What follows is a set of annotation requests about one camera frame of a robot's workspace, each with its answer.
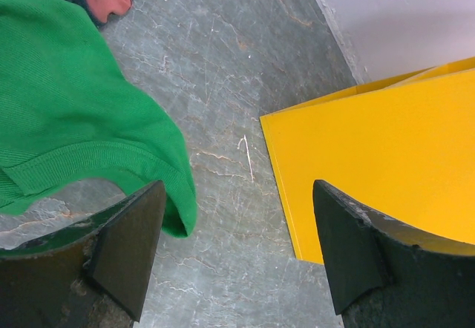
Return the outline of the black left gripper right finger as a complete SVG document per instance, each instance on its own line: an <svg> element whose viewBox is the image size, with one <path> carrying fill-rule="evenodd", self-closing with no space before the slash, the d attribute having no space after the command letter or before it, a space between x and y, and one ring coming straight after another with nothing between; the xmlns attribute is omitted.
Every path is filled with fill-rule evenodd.
<svg viewBox="0 0 475 328"><path fill-rule="evenodd" d="M474 245L403 223L324 180L314 182L312 198L345 327L474 326Z"/></svg>

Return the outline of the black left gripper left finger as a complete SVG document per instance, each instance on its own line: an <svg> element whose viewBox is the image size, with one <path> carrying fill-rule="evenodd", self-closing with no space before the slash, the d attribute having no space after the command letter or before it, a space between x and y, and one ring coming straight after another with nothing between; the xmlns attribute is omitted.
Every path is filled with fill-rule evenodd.
<svg viewBox="0 0 475 328"><path fill-rule="evenodd" d="M141 318L166 190L152 183L63 229L1 250L2 327L132 327Z"/></svg>

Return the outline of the green cloth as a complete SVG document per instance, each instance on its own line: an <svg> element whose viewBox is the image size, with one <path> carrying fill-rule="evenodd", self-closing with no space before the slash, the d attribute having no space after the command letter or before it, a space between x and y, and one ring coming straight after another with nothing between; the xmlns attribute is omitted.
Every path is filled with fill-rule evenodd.
<svg viewBox="0 0 475 328"><path fill-rule="evenodd" d="M163 229L188 237L197 195L180 129L122 75L86 11L1 0L1 212L103 178L125 194L166 187Z"/></svg>

